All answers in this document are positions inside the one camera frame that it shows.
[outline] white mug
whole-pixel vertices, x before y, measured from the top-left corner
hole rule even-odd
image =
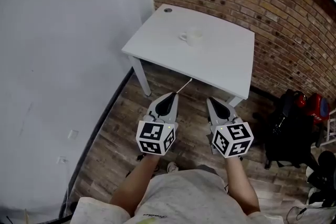
[[[194,27],[190,28],[186,32],[183,32],[179,36],[181,40],[187,42],[187,44],[191,47],[200,46],[202,37],[203,37],[202,32]]]

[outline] mug handle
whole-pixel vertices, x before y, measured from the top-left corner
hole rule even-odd
[[[180,34],[179,38],[183,41],[187,41],[187,33],[184,32],[184,33]]]

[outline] forearm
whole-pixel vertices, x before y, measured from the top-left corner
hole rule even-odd
[[[141,202],[148,183],[152,178],[160,157],[157,155],[145,156],[140,164],[126,177],[125,181],[115,190],[110,204],[125,209],[131,217]]]
[[[225,159],[229,195],[246,215],[260,211],[258,197],[250,184],[239,157]]]

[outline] table top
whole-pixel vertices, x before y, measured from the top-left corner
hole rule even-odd
[[[190,28],[202,32],[202,45],[179,38]],[[128,55],[201,80],[247,99],[251,81],[254,33],[225,20],[163,4],[123,47]]]

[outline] black and white cube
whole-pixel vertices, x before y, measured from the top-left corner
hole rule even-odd
[[[136,140],[141,152],[165,155],[175,141],[175,124],[140,121]]]
[[[235,123],[217,126],[212,143],[225,158],[230,158],[247,153],[253,138],[247,122]]]

